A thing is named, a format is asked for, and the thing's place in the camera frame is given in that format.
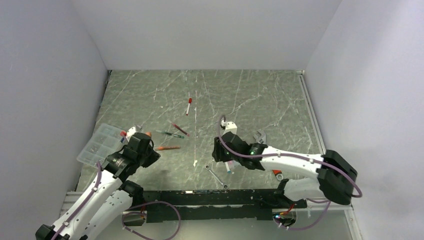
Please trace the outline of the blue capped white marker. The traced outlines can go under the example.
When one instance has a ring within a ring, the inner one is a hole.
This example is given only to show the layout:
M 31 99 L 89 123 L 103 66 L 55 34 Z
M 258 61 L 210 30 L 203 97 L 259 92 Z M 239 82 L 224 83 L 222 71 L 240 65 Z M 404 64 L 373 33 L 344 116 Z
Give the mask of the blue capped white marker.
M 230 174 L 233 172 L 234 169 L 234 163 L 233 161 L 228 161 L 225 163 L 226 171 Z

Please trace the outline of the red capped white marker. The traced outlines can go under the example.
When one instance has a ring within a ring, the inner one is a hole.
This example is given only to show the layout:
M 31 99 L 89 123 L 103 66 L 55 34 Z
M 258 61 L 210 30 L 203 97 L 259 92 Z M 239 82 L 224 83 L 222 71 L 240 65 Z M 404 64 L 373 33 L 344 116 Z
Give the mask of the red capped white marker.
M 188 99 L 187 108 L 186 108 L 186 111 L 185 111 L 185 115 L 186 115 L 186 116 L 188 116 L 188 115 L 189 115 L 189 112 L 190 112 L 190 108 L 191 108 L 192 101 L 193 101 L 193 99 L 190 97 L 190 98 Z

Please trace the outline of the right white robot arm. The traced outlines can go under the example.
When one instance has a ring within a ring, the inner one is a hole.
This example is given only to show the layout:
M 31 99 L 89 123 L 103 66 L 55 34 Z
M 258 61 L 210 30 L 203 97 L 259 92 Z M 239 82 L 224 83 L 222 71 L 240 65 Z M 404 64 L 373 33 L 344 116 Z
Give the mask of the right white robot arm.
M 301 179 L 280 181 L 275 200 L 282 208 L 312 198 L 350 205 L 352 198 L 362 196 L 356 185 L 357 170 L 334 150 L 324 154 L 284 151 L 267 145 L 265 140 L 247 143 L 238 135 L 226 132 L 214 138 L 212 157 L 216 162 L 237 162 L 248 170 L 300 175 Z

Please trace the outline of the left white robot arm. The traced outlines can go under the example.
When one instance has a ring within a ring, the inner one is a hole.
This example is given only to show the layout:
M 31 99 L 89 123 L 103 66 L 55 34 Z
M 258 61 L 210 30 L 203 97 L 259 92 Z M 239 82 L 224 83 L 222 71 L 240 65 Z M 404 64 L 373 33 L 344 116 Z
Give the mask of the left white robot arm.
M 126 138 L 127 144 L 96 163 L 97 175 L 77 201 L 52 225 L 40 226 L 37 240 L 92 240 L 123 211 L 143 205 L 143 188 L 128 178 L 161 156 L 150 135 L 128 131 Z

